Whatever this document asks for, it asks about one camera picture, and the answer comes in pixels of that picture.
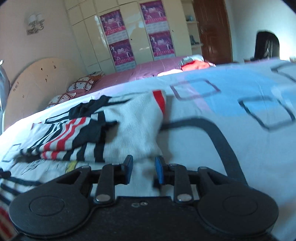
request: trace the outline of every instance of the shelf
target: shelf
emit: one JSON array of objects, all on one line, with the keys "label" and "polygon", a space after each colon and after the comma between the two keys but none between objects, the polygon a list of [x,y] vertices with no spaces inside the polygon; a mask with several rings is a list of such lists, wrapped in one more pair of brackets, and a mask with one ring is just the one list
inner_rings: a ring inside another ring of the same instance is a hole
[{"label": "shelf", "polygon": [[191,45],[191,48],[194,49],[194,48],[198,48],[198,47],[202,47],[203,44],[200,43],[200,44],[196,44],[196,45]]},{"label": "shelf", "polygon": [[198,23],[198,21],[186,21],[187,24]]}]

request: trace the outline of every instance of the poster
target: poster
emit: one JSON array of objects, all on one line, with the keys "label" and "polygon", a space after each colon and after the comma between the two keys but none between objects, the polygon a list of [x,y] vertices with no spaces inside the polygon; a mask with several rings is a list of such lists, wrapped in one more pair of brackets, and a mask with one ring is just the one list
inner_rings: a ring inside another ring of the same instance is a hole
[{"label": "poster", "polygon": [[136,66],[129,40],[122,40],[109,45],[116,70],[124,71]]},{"label": "poster", "polygon": [[170,31],[149,34],[154,59],[171,58],[175,56]]},{"label": "poster", "polygon": [[161,0],[140,4],[146,24],[167,21]]},{"label": "poster", "polygon": [[120,10],[109,12],[100,16],[103,29],[105,31],[108,44],[128,39],[126,27],[120,13]]}]

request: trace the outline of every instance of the purple bed sheet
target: purple bed sheet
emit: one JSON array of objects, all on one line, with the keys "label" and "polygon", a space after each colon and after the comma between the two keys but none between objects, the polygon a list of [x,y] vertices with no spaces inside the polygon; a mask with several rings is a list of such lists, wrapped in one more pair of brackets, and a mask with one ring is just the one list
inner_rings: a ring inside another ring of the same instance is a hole
[{"label": "purple bed sheet", "polygon": [[159,73],[172,69],[179,69],[179,62],[182,58],[183,57],[175,57],[152,61],[139,64],[134,69],[106,75],[85,94],[89,94],[113,85],[154,77]]}]

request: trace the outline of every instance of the black circular disc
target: black circular disc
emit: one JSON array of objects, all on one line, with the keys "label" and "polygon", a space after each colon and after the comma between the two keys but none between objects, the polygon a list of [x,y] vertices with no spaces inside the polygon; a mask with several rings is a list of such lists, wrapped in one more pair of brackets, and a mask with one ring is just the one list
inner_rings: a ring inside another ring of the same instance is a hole
[{"label": "black circular disc", "polygon": [[279,215],[271,197],[240,183],[217,185],[201,198],[197,209],[207,225],[237,236],[262,234]]},{"label": "black circular disc", "polygon": [[88,200],[77,188],[56,183],[20,194],[9,207],[9,216],[18,230],[42,237],[69,232],[88,214]]}]

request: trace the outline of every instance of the orange cloth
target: orange cloth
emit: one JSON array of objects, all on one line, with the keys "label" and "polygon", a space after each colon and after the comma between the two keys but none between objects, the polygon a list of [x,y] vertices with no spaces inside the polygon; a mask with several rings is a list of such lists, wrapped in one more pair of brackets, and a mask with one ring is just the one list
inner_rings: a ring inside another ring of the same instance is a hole
[{"label": "orange cloth", "polygon": [[207,69],[209,67],[210,65],[206,62],[194,60],[192,63],[184,65],[181,69],[183,71],[190,71],[196,69]]}]

